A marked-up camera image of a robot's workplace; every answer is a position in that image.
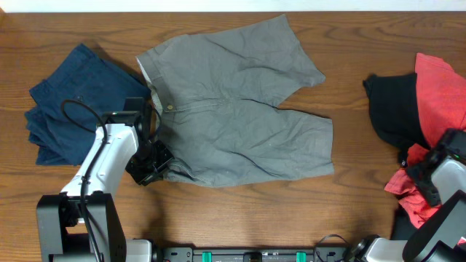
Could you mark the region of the grey shorts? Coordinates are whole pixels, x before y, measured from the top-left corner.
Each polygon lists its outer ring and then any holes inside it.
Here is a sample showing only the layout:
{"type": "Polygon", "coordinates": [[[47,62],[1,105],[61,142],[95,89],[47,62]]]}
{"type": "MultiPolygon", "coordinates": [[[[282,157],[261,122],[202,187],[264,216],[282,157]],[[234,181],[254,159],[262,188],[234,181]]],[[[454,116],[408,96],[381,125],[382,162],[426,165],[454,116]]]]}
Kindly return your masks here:
{"type": "Polygon", "coordinates": [[[137,61],[173,154],[165,180],[227,187],[333,173],[332,121],[281,108],[325,81],[285,15],[177,36],[137,61]]]}

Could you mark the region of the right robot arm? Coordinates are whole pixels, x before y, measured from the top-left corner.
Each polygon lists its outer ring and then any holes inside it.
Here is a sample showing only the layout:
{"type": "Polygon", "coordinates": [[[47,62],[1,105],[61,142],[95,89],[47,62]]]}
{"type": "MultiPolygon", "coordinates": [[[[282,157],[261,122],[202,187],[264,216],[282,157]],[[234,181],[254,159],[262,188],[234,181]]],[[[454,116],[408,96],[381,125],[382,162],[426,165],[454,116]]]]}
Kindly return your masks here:
{"type": "Polygon", "coordinates": [[[409,240],[377,235],[352,250],[363,262],[463,262],[465,245],[465,132],[448,129],[420,162],[407,169],[429,205],[440,209],[409,240]]]}

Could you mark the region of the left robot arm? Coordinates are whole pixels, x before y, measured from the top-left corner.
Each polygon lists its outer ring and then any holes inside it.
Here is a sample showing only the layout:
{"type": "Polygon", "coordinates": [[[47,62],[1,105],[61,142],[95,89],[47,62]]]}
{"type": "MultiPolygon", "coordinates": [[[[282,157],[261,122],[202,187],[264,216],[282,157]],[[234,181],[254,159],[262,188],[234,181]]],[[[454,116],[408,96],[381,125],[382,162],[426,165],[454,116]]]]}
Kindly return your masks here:
{"type": "Polygon", "coordinates": [[[114,204],[124,172],[140,186],[162,180],[171,154],[152,141],[153,111],[120,111],[98,119],[95,141],[59,194],[36,206],[43,261],[156,261],[147,239],[127,239],[114,204]]]}

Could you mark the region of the red shorts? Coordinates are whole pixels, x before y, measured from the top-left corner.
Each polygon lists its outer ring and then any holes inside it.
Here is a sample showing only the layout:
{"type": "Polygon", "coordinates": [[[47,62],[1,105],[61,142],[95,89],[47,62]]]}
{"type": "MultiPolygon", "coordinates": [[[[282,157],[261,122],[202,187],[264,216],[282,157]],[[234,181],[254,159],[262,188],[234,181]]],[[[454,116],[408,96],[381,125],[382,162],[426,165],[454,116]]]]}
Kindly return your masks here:
{"type": "MultiPolygon", "coordinates": [[[[416,54],[416,98],[420,127],[427,144],[435,146],[448,128],[465,130],[465,78],[443,59],[416,54]]],[[[384,188],[399,197],[411,224],[421,227],[438,211],[430,207],[405,168],[400,168],[384,188]]]]}

